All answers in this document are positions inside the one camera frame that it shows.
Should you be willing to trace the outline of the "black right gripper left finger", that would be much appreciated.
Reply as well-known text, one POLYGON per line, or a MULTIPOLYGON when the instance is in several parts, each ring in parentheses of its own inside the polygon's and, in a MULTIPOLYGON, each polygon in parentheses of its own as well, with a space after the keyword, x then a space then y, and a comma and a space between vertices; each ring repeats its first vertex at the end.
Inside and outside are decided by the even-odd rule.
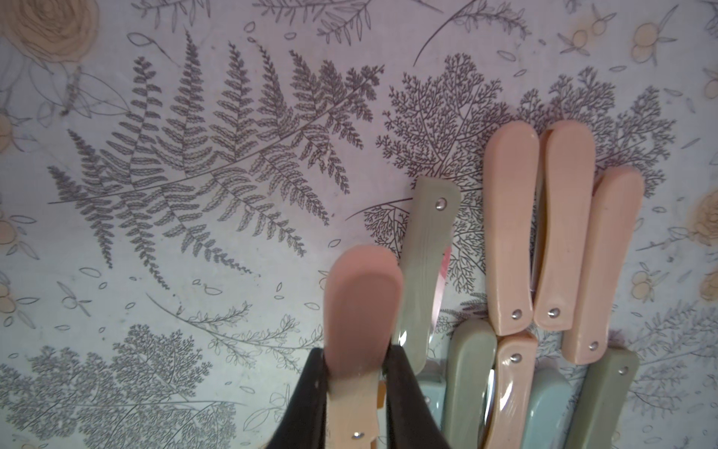
POLYGON ((266 449, 324 449, 327 389, 323 349, 313 348, 266 449))

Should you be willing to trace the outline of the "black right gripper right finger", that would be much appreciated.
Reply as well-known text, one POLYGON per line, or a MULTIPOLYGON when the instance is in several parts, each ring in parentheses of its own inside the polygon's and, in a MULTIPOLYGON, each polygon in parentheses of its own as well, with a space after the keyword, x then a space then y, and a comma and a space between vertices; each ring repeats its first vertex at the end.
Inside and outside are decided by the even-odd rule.
POLYGON ((383 361, 386 426, 391 449, 449 449, 435 423, 404 349, 390 345, 383 361))

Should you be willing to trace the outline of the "light blue folding knife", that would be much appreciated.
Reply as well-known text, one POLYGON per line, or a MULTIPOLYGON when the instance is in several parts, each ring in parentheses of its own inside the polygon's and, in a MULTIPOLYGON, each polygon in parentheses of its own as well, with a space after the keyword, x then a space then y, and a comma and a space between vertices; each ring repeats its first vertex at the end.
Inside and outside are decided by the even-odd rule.
POLYGON ((430 415, 441 428, 447 387, 441 363, 428 359, 416 379, 430 415))
POLYGON ((557 448, 571 385, 559 370, 537 370, 527 407, 522 449, 557 448))

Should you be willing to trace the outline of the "pink folding fruit knife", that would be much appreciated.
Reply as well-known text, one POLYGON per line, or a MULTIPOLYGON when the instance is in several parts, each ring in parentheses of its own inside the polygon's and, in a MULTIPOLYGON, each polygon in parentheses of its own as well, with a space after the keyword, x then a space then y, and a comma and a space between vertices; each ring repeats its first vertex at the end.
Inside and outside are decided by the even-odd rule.
POLYGON ((560 121, 540 137, 532 288, 534 322, 543 330, 565 331, 573 323, 595 160, 596 144, 583 123, 560 121))
POLYGON ((609 168, 596 185, 573 324, 562 338, 562 356, 572 364, 592 364, 606 352, 613 301, 643 195, 637 168, 609 168))
POLYGON ((537 338, 527 330, 499 339, 483 448, 522 446, 537 349, 537 338))
POLYGON ((380 371, 402 291, 398 261, 381 246, 355 246, 329 271, 323 296, 323 358, 330 448, 370 448, 379 436, 380 371))
POLYGON ((530 235, 539 156, 539 137, 522 121, 500 127, 484 152, 485 288, 498 336, 521 332, 533 319, 530 235))

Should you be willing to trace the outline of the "sage green folding knife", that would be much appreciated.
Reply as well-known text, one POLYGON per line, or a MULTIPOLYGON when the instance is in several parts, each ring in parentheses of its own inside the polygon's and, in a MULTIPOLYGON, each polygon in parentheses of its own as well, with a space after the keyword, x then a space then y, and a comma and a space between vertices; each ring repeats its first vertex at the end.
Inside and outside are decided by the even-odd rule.
POLYGON ((485 424, 486 393, 497 337, 484 320, 467 320, 452 335, 447 358, 442 433, 452 448, 477 448, 485 424))
POLYGON ((415 374, 426 366, 441 309, 460 202, 459 188, 451 181, 417 179, 399 260, 404 289, 393 336, 415 374))

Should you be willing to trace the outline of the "grey green folding knife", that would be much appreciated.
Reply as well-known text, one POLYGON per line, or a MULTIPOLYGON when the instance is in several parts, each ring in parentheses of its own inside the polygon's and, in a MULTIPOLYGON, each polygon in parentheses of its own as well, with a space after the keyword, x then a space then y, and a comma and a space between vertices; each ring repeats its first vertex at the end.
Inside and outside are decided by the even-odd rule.
POLYGON ((625 348, 609 347, 587 370, 568 430, 566 449, 610 449, 639 357, 625 348))

